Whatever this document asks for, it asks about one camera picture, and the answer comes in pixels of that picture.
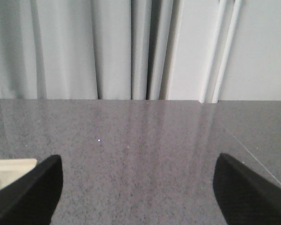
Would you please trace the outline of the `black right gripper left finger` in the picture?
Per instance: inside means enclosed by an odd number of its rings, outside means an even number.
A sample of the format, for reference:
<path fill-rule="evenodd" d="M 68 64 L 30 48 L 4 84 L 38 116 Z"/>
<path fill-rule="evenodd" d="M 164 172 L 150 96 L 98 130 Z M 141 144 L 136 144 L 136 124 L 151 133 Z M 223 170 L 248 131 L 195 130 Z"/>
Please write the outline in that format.
<path fill-rule="evenodd" d="M 62 159 L 51 155 L 0 190 L 0 225 L 49 225 L 62 193 Z"/>

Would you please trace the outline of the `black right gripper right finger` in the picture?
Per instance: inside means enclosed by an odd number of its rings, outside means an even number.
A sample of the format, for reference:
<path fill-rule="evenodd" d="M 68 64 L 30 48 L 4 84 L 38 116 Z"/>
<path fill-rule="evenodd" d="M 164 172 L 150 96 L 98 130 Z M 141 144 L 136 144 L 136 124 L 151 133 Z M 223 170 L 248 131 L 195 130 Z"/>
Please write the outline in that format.
<path fill-rule="evenodd" d="M 281 225 L 281 188 L 229 154 L 217 158 L 213 191 L 229 225 Z"/>

